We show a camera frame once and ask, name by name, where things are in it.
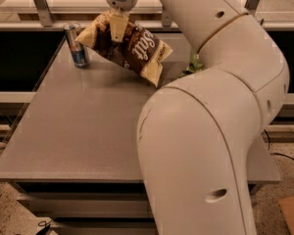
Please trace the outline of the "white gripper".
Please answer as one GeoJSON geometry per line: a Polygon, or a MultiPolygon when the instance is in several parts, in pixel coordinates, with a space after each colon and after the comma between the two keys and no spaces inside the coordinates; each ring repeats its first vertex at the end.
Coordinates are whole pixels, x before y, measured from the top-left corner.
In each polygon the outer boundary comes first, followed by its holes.
{"type": "MultiPolygon", "coordinates": [[[[132,10],[138,0],[106,0],[111,8],[123,11],[132,10]]],[[[128,24],[128,16],[123,12],[113,12],[110,17],[111,37],[114,42],[121,43],[128,24]]]]}

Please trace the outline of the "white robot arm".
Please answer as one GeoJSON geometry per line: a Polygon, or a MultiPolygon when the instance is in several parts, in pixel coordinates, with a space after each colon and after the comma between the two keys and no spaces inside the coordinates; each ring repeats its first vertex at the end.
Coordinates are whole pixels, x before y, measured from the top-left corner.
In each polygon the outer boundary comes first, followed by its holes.
{"type": "Polygon", "coordinates": [[[247,158],[281,109],[289,69],[244,0],[160,0],[205,70],[145,104],[137,151],[159,235],[257,235],[247,158]]]}

